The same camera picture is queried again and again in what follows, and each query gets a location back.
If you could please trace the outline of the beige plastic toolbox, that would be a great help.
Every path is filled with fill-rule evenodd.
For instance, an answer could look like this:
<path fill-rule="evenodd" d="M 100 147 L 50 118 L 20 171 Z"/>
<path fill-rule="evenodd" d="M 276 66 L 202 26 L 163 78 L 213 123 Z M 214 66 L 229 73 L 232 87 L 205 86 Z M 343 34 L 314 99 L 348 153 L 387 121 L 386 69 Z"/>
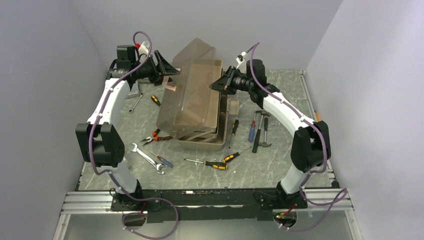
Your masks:
<path fill-rule="evenodd" d="M 220 151 L 228 119 L 238 115 L 239 100 L 211 89 L 223 75 L 215 47 L 194 38 L 172 60 L 178 75 L 167 76 L 156 127 L 184 149 Z"/>

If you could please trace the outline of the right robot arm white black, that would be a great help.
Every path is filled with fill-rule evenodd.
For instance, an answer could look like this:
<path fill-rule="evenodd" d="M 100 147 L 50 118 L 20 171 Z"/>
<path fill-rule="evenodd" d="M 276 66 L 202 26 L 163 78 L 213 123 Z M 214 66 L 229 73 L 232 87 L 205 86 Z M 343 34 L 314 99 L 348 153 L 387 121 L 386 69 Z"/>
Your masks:
<path fill-rule="evenodd" d="M 315 121 L 303 114 L 275 85 L 268 83 L 265 66 L 260 59 L 249 60 L 245 73 L 230 66 L 210 87 L 225 95 L 247 92 L 252 102 L 275 117 L 292 135 L 291 166 L 277 184 L 279 191 L 275 194 L 280 207 L 289 207 L 311 175 L 327 170 L 331 157 L 328 125 L 323 120 Z"/>

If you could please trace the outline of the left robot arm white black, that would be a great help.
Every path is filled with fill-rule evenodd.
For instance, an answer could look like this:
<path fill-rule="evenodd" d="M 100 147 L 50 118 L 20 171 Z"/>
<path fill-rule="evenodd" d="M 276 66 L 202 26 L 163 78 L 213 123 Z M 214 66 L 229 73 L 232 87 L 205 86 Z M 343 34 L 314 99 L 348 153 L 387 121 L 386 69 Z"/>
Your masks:
<path fill-rule="evenodd" d="M 154 86 L 159 86 L 164 78 L 180 72 L 158 50 L 140 44 L 119 45 L 116 53 L 93 114 L 85 123 L 77 124 L 75 134 L 83 160 L 90 163 L 97 176 L 108 175 L 115 184 L 117 196 L 124 199 L 129 209 L 137 210 L 144 203 L 143 190 L 140 181 L 124 162 L 125 144 L 114 122 L 139 79 L 147 79 Z"/>

